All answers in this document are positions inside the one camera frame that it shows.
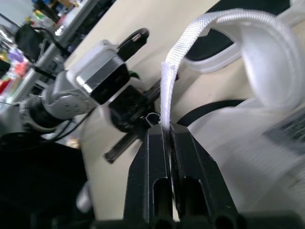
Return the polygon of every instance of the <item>black cable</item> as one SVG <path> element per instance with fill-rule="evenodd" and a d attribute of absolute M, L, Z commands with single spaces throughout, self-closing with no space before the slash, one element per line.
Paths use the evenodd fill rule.
<path fill-rule="evenodd" d="M 39 143 L 39 145 L 36 145 L 36 146 L 33 146 L 33 147 L 29 147 L 29 148 L 25 148 L 25 149 L 22 149 L 22 150 L 23 151 L 24 150 L 33 150 L 33 149 L 39 148 L 41 146 L 47 145 L 49 143 L 54 143 L 54 142 L 57 142 L 57 141 L 63 139 L 64 137 L 66 137 L 69 134 L 71 134 L 74 130 L 76 130 L 92 114 L 94 109 L 95 108 L 93 108 L 91 111 L 89 111 L 86 114 L 86 116 L 84 118 L 82 118 L 82 120 L 78 124 L 76 124 L 76 126 L 72 130 L 70 130 L 69 132 L 65 133 L 64 135 L 60 136 L 68 128 L 68 126 L 71 123 L 71 120 L 68 122 L 68 124 L 55 137 L 53 137 L 51 139 L 48 139 L 48 140 L 45 140 L 45 141 L 42 141 L 42 142 Z"/>
<path fill-rule="evenodd" d="M 48 77 L 49 79 L 56 80 L 55 76 L 53 76 L 52 74 L 42 70 L 41 68 L 35 66 L 34 64 L 31 66 L 31 68 L 33 68 L 35 72 L 37 72 L 41 75 L 44 75 L 44 76 Z"/>
<path fill-rule="evenodd" d="M 43 28 L 43 27 L 33 27 L 33 29 L 35 30 L 44 30 L 47 32 L 48 36 L 50 37 L 50 39 L 52 40 L 52 42 L 55 44 L 55 46 L 61 50 L 65 55 L 68 55 L 70 56 L 71 53 L 66 49 L 64 48 L 61 44 L 58 43 L 58 41 L 54 38 L 53 34 L 47 30 L 46 28 Z"/>
<path fill-rule="evenodd" d="M 72 130 L 70 130 L 70 131 L 68 131 L 67 133 L 65 133 L 64 135 L 62 135 L 62 136 L 60 136 L 60 135 L 58 135 L 58 136 L 56 136 L 56 137 L 53 137 L 52 139 L 48 139 L 48 140 L 45 140 L 45 141 L 42 141 L 41 142 L 41 145 L 42 144 L 48 144 L 48 143 L 52 143 L 52 142 L 57 142 L 57 141 L 59 141 L 59 140 L 61 140 L 61 139 L 63 139 L 64 137 L 66 137 L 66 136 L 68 136 L 69 134 L 71 134 L 74 130 L 76 130 L 91 114 L 92 114 L 92 112 L 94 111 L 94 108 L 91 110 L 91 111 L 89 111 L 87 114 L 86 114 L 86 116 L 84 117 L 84 118 L 82 118 L 82 120 L 80 121 L 80 122 L 78 122 L 78 124 L 72 129 Z"/>
<path fill-rule="evenodd" d="M 48 141 L 49 141 L 49 140 L 52 140 L 52 139 L 55 139 L 55 138 L 58 138 L 63 132 L 66 131 L 66 129 L 70 126 L 70 124 L 72 123 L 72 121 L 73 121 L 73 119 L 70 119 L 70 120 L 67 122 L 67 124 L 63 127 L 63 129 L 62 129 L 60 132 L 58 132 L 53 138 L 48 139 Z"/>

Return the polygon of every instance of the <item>white table surface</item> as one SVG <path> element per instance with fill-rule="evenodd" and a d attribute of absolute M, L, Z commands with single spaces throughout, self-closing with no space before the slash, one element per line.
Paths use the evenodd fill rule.
<path fill-rule="evenodd" d="M 150 30 L 148 43 L 127 63 L 137 72 L 147 88 L 160 77 L 160 66 L 186 26 L 206 12 L 217 0 L 117 0 L 65 63 L 71 67 L 98 41 L 122 42 L 133 31 Z M 294 28 L 305 50 L 305 23 Z M 200 74 L 182 66 L 173 93 L 172 121 L 203 104 L 253 96 L 242 60 L 214 73 Z M 97 109 L 84 125 L 81 146 L 91 184 L 97 219 L 121 219 L 123 216 L 129 166 L 141 143 L 136 141 L 113 164 L 102 157 L 123 133 L 107 122 Z"/>

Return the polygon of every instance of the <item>white bag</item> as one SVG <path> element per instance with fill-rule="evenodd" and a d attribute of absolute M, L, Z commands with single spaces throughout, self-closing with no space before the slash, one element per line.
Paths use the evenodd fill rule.
<path fill-rule="evenodd" d="M 161 124 L 169 130 L 173 84 L 183 57 L 210 28 L 240 47 L 256 99 L 209 113 L 189 129 L 216 160 L 240 212 L 291 209 L 304 217 L 305 147 L 298 131 L 303 131 L 305 109 L 291 115 L 304 98 L 305 59 L 293 33 L 275 16 L 228 10 L 194 20 L 162 63 Z"/>

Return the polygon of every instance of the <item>white webbing strap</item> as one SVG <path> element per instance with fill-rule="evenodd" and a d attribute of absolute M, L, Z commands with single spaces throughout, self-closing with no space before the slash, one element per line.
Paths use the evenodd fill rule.
<path fill-rule="evenodd" d="M 256 10 L 226 10 L 195 19 L 162 63 L 161 125 L 168 131 L 173 86 L 179 65 L 200 35 L 210 28 L 241 48 L 246 72 L 258 99 L 274 110 L 292 110 L 303 97 L 304 57 L 289 27 L 272 14 Z"/>

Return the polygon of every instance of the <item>wall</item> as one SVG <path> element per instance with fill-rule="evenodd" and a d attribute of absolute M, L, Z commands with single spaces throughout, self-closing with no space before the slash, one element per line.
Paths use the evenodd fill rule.
<path fill-rule="evenodd" d="M 0 13 L 18 25 L 32 14 L 32 8 L 31 0 L 0 0 Z M 3 18 L 0 18 L 0 24 L 10 25 Z"/>

